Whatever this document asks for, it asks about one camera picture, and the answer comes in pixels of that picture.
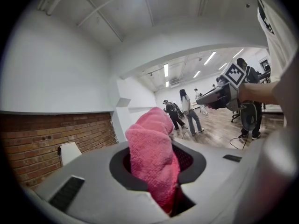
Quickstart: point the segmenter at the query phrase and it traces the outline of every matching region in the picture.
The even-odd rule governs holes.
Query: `sneaker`
[[[245,141],[245,139],[247,138],[247,134],[241,134],[238,138]]]
[[[252,140],[257,140],[260,137],[261,137],[261,132],[258,132],[257,136],[252,136]]]

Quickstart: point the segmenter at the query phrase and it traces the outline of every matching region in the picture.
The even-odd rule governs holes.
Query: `fluorescent light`
[[[165,77],[168,77],[168,64],[164,65],[164,74],[165,74]]]
[[[195,78],[199,73],[200,73],[200,70],[197,71],[197,73],[195,74],[195,76],[193,78]]]
[[[212,59],[212,57],[213,57],[215,54],[216,54],[216,51],[214,51],[214,52],[210,55],[210,57],[207,59],[207,61],[204,63],[204,65],[206,65],[206,64]]]
[[[240,50],[237,54],[235,54],[235,56],[233,58],[235,58],[237,55],[239,55],[239,53],[243,50],[244,50],[244,48],[242,50]]]
[[[225,63],[223,66],[225,66],[227,63]],[[219,68],[219,70],[223,67],[223,66],[221,66],[220,68]]]

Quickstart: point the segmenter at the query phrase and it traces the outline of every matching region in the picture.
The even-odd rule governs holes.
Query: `jeans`
[[[258,102],[253,102],[253,104],[256,106],[257,117],[256,117],[256,127],[252,130],[252,137],[257,137],[262,122],[262,104]],[[242,135],[247,135],[248,131],[242,128],[241,133]]]
[[[198,131],[201,131],[201,125],[200,125],[199,118],[193,109],[189,110],[189,114],[187,114],[187,119],[188,119],[191,134],[194,135],[195,129],[194,129],[192,118],[195,119]]]

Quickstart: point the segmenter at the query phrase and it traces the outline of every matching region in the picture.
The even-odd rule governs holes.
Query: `black pants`
[[[172,113],[169,113],[169,116],[175,126],[176,129],[178,129],[178,123],[179,125],[181,126],[184,126],[185,123],[178,117],[178,113],[176,112],[172,112]]]
[[[254,102],[254,105],[256,106],[256,127],[252,130],[252,137],[257,137],[262,122],[262,104],[258,102]],[[245,130],[244,128],[242,128],[241,132],[242,135],[248,134],[248,131]]]

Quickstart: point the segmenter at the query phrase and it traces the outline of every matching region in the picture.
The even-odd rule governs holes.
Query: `gray plastic device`
[[[199,97],[196,103],[206,105],[217,102],[217,107],[227,107],[231,111],[238,111],[245,108],[238,101],[238,87],[246,77],[246,73],[234,63],[230,63],[219,77],[217,87]]]
[[[298,179],[299,112],[296,109],[299,97],[295,94],[299,93],[299,86],[294,86],[299,74],[298,63],[297,54],[273,89],[289,126],[273,132],[266,139],[252,142],[246,151],[174,140],[174,145],[185,153],[197,152],[205,159],[205,162],[197,162],[198,168],[203,168],[201,165],[205,163],[200,175],[179,185],[181,193],[193,205],[174,217],[164,213],[149,192],[130,190],[121,183],[120,177],[112,175],[111,161],[128,148],[126,142],[82,154],[51,174],[34,192],[29,189],[25,192],[36,207],[56,223],[255,223],[281,201]],[[231,83],[226,86],[236,89]],[[224,158],[227,155],[241,160],[228,160]],[[120,164],[124,162],[121,155],[116,160]],[[129,170],[124,172],[122,168],[120,175],[126,180]],[[84,183],[65,211],[60,211],[50,201],[73,176],[84,179]]]

